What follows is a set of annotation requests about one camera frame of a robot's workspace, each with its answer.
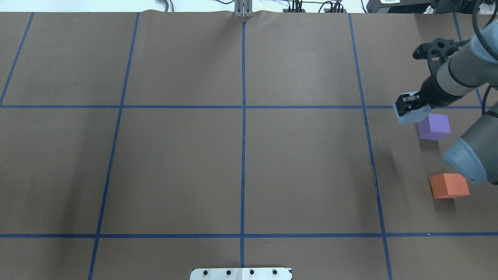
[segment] cube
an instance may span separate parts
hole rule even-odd
[[[470,195],[467,180],[456,173],[443,173],[431,178],[434,198],[458,198]]]
[[[441,140],[451,133],[448,116],[443,114],[429,114],[417,123],[417,128],[418,138],[422,140]]]

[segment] white mounting plate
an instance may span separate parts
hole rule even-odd
[[[190,280],[292,280],[289,268],[194,269]]]

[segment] purple cube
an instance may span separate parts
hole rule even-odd
[[[451,133],[447,115],[429,114],[417,123],[418,138],[423,140],[441,140]]]

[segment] white bracket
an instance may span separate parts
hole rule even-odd
[[[252,0],[235,0],[234,16],[240,18],[252,17]]]
[[[288,268],[194,269],[190,280],[292,280]]]

